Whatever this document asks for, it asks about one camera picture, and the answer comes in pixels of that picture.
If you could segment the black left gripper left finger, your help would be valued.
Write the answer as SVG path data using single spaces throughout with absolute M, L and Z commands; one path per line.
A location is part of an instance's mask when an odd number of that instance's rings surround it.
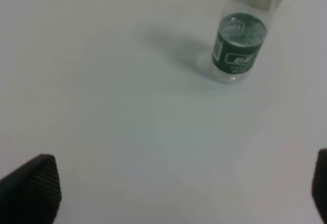
M 1 223 L 53 223 L 61 200 L 56 159 L 40 154 L 1 179 Z

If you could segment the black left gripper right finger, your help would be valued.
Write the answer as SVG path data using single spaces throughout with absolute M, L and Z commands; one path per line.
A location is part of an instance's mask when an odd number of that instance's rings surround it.
M 315 165 L 315 172 L 312 181 L 312 197 L 317 208 L 317 211 L 326 224 L 326 192 L 327 192 L 327 172 L 326 172 L 326 148 L 318 152 L 318 157 Z

